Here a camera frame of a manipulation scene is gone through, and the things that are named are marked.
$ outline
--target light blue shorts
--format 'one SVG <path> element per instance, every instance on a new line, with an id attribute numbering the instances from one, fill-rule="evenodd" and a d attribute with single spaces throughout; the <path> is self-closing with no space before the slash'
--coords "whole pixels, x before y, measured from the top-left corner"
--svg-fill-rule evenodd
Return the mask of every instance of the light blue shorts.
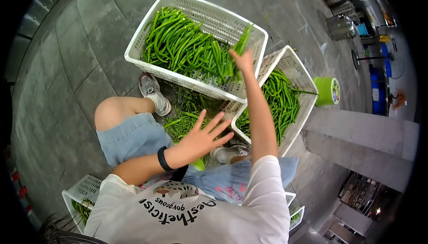
<path id="1" fill-rule="evenodd" d="M 131 158 L 155 154 L 163 147 L 173 146 L 171 137 L 151 113 L 134 115 L 114 128 L 97 131 L 101 148 L 110 166 L 116 167 Z M 298 158 L 278 158 L 282 185 L 286 187 L 296 174 Z M 217 200 L 242 204 L 250 178 L 251 161 L 238 161 L 218 166 L 213 170 L 195 171 L 192 165 L 182 180 L 194 185 Z M 141 185 L 147 188 L 159 180 L 168 180 L 174 172 L 165 172 Z"/>

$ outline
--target concrete pillar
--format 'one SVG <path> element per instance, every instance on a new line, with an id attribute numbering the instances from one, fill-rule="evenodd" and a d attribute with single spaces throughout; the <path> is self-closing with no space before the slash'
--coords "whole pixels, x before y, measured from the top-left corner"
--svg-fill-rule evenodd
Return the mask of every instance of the concrete pillar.
<path id="1" fill-rule="evenodd" d="M 302 135 L 308 151 L 404 192 L 416 155 L 419 124 L 314 108 Z"/>
<path id="2" fill-rule="evenodd" d="M 361 236 L 366 235 L 373 223 L 372 219 L 343 203 L 340 203 L 333 215 Z"/>
<path id="3" fill-rule="evenodd" d="M 334 222 L 329 230 L 347 244 L 359 244 L 364 241 L 364 238 L 352 234 L 345 227 L 341 226 L 339 222 Z"/>

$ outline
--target gray tile floor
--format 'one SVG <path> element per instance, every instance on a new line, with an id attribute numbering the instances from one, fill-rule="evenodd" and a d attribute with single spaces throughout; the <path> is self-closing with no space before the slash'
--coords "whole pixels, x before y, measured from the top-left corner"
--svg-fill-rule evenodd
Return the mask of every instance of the gray tile floor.
<path id="1" fill-rule="evenodd" d="M 140 70 L 123 54 L 155 0 L 71 0 L 21 66 L 13 94 L 12 152 L 39 218 L 67 209 L 61 191 L 90 173 L 111 172 L 94 128 L 97 105 L 110 96 L 140 96 Z M 342 86 L 340 108 L 367 112 L 366 91 L 350 57 L 351 42 L 334 42 L 321 0 L 207 0 L 263 27 L 266 53 L 291 41 L 309 73 L 334 76 Z M 348 170 L 307 152 L 300 137 L 287 156 L 298 156 L 287 187 L 306 206 L 304 220 L 316 228 L 329 214 Z"/>

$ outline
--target black wristband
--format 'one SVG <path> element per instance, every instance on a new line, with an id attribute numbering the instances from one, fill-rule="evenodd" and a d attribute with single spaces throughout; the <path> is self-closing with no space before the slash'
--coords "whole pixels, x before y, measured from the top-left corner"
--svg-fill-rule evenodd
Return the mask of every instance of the black wristband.
<path id="1" fill-rule="evenodd" d="M 165 160 L 165 155 L 163 153 L 164 150 L 166 150 L 167 147 L 163 146 L 158 150 L 158 161 L 160 163 L 160 166 L 167 172 L 173 171 L 174 169 L 171 169 L 171 167 L 168 166 L 167 161 Z"/>

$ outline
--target white sneaker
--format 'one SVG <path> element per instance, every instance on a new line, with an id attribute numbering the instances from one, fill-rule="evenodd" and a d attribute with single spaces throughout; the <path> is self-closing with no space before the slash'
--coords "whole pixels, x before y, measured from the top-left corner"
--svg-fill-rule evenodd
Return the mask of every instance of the white sneaker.
<path id="1" fill-rule="evenodd" d="M 234 156 L 246 156 L 249 155 L 249 150 L 246 146 L 236 144 L 230 147 L 220 146 L 210 151 L 210 156 L 217 159 L 222 163 L 230 164 L 230 160 Z"/>
<path id="2" fill-rule="evenodd" d="M 138 80 L 138 87 L 142 97 L 150 98 L 153 101 L 156 108 L 155 112 L 159 116 L 163 117 L 171 111 L 171 103 L 163 96 L 158 81 L 150 73 L 144 72 L 141 74 Z"/>

